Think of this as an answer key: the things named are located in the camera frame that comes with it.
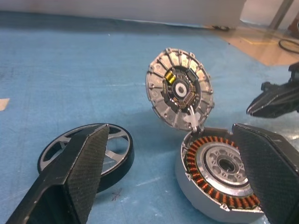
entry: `blue mat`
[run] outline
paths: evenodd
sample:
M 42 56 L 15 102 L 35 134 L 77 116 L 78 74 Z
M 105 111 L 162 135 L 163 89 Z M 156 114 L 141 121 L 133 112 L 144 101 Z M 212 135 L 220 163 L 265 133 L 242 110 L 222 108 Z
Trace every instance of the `blue mat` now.
M 256 125 L 298 146 L 296 113 L 275 120 L 245 113 L 261 82 L 288 80 L 287 67 L 266 67 L 207 29 L 0 13 L 0 98 L 10 98 L 0 112 L 0 223 L 38 177 L 43 148 L 69 129 L 97 122 L 132 134 L 135 161 L 97 195 L 88 223 L 218 223 L 181 192 L 174 163 L 186 133 L 164 124 L 146 96 L 148 65 L 167 47 L 191 51 L 212 77 L 215 108 L 206 126 Z

